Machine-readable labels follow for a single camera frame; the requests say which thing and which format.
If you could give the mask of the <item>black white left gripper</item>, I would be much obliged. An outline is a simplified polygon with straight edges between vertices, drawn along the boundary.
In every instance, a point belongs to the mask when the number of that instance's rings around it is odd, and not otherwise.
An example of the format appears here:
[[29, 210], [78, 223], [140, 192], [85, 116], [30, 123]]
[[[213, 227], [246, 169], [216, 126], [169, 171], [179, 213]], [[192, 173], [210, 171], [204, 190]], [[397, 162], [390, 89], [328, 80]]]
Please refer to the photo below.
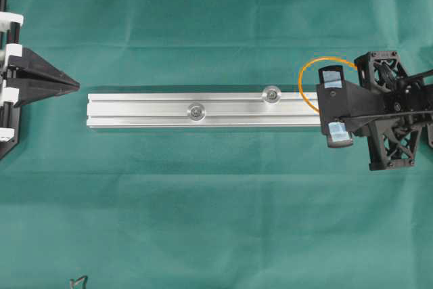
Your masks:
[[22, 25], [23, 15], [1, 12], [1, 33], [6, 34], [5, 45], [1, 47], [1, 158], [19, 142], [19, 107], [80, 88], [65, 72], [22, 47], [19, 41]]

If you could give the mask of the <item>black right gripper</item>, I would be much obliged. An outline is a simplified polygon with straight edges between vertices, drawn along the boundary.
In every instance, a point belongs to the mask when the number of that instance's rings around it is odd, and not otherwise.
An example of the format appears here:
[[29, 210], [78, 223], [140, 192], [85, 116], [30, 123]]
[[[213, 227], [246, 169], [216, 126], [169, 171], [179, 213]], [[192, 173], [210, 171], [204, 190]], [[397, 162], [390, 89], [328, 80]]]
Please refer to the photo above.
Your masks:
[[[432, 146], [432, 71], [409, 75], [396, 51], [370, 51], [355, 60], [361, 87], [378, 96], [379, 112], [355, 134], [365, 136], [372, 171], [412, 167], [423, 130]], [[342, 65], [318, 70], [319, 89], [342, 89]], [[327, 146], [347, 148], [352, 134], [342, 122], [328, 124]]]

